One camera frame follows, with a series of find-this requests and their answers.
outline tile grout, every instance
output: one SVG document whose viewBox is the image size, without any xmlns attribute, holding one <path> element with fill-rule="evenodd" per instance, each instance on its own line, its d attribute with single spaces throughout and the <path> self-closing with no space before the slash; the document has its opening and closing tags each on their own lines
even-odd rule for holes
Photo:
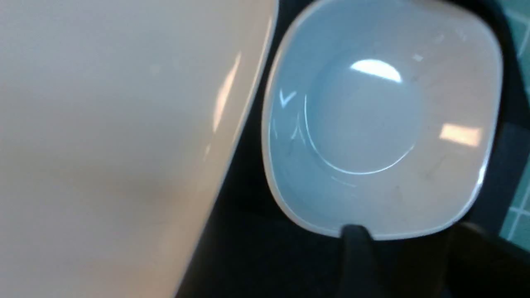
<svg viewBox="0 0 530 298">
<path fill-rule="evenodd" d="M 511 10 L 511 9 L 509 9 L 509 8 L 506 8 L 506 9 L 504 10 L 504 13 L 505 13 L 508 17 L 510 17 L 510 18 L 512 18 L 512 19 L 514 19 L 514 20 L 516 20 L 516 21 L 518 21 L 518 22 L 524 23 L 524 24 L 526 24 L 527 26 L 530 25 L 530 17 L 527 17 L 527 16 L 525 16 L 524 14 L 521 14 L 521 13 L 519 13 L 519 12 L 513 11 L 513 10 Z"/>
<path fill-rule="evenodd" d="M 510 211 L 516 212 L 516 213 L 521 213 L 521 215 L 530 216 L 530 212 L 528 212 L 528 211 L 526 211 L 524 209 L 519 209 L 519 208 L 516 208 L 516 207 L 510 207 Z"/>
<path fill-rule="evenodd" d="M 526 24 L 525 36 L 523 37 L 523 41 L 521 42 L 521 45 L 519 46 L 519 49 L 517 51 L 517 58 L 521 58 L 521 56 L 525 52 L 529 37 L 530 37 L 530 24 Z"/>
<path fill-rule="evenodd" d="M 524 210 L 526 206 L 526 202 L 528 201 L 529 195 L 530 195 L 530 183 L 526 186 L 523 201 L 519 205 L 519 210 Z M 508 233 L 506 240 L 511 240 L 514 237 L 515 229 L 517 228 L 517 224 L 519 223 L 520 217 L 521 217 L 521 212 L 517 212 L 517 216 L 515 217 L 514 222 L 511 224 L 510 232 Z"/>
</svg>

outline white bowl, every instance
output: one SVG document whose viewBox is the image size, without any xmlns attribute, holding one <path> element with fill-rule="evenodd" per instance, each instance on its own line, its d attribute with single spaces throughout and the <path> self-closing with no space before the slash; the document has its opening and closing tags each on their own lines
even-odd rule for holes
<svg viewBox="0 0 530 298">
<path fill-rule="evenodd" d="M 502 85 L 495 35 L 442 1 L 323 0 L 281 42 L 263 158 L 281 209 L 310 231 L 431 234 L 480 189 Z"/>
</svg>

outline dark surface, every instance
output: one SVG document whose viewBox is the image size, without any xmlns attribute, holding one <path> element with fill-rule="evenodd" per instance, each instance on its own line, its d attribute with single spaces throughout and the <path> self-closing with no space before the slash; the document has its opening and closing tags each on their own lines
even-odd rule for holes
<svg viewBox="0 0 530 298">
<path fill-rule="evenodd" d="M 341 278 L 341 240 L 307 232 L 276 205 L 261 158 L 261 109 L 272 58 L 294 17 L 312 1 L 280 1 L 269 59 L 218 201 L 177 297 L 333 297 Z M 528 104 L 506 20 L 492 1 L 454 1 L 497 34 L 505 77 L 494 151 L 466 218 L 497 234 L 530 150 Z M 444 290 L 449 230 L 375 242 L 382 278 L 395 297 L 438 297 Z"/>
<path fill-rule="evenodd" d="M 448 268 L 455 298 L 530 293 L 530 254 L 473 224 L 453 229 Z"/>
</svg>

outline white ceramic dish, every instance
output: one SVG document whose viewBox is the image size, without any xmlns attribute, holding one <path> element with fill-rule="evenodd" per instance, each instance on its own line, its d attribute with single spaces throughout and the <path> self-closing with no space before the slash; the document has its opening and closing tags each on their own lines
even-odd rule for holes
<svg viewBox="0 0 530 298">
<path fill-rule="evenodd" d="M 174 297 L 277 1 L 0 6 L 2 297 Z"/>
<path fill-rule="evenodd" d="M 443 1 L 322 0 L 281 42 L 263 111 L 263 159 L 281 209 L 338 236 L 440 231 L 480 189 L 502 55 L 474 14 Z"/>
</svg>

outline green tile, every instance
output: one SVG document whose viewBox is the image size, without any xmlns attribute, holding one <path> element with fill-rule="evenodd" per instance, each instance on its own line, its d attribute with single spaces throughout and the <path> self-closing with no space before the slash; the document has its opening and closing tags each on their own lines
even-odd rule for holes
<svg viewBox="0 0 530 298">
<path fill-rule="evenodd" d="M 521 203 L 523 202 L 523 199 L 529 187 L 530 187 L 530 164 L 527 161 L 525 170 L 523 172 L 523 176 L 521 177 L 521 181 L 519 182 L 519 186 L 517 187 L 517 191 L 515 192 L 514 199 L 511 201 L 512 206 L 516 208 L 521 207 Z"/>
<path fill-rule="evenodd" d="M 510 24 L 511 35 L 514 38 L 515 48 L 519 51 L 525 38 L 527 25 L 511 17 L 508 17 L 508 23 Z"/>
<path fill-rule="evenodd" d="M 530 42 L 527 44 L 523 54 L 519 57 L 519 65 L 523 71 L 523 79 L 526 85 L 530 85 Z"/>
<path fill-rule="evenodd" d="M 499 2 L 504 8 L 526 15 L 530 14 L 530 4 L 528 3 L 528 0 L 501 0 Z"/>
<path fill-rule="evenodd" d="M 521 214 L 511 241 L 526 250 L 530 250 L 530 216 Z"/>
<path fill-rule="evenodd" d="M 517 213 L 513 211 L 509 211 L 506 215 L 506 218 L 504 219 L 504 223 L 502 224 L 502 230 L 500 230 L 500 236 L 504 239 L 508 238 L 508 234 L 510 233 L 511 226 L 514 223 L 515 217 L 517 217 Z"/>
</svg>

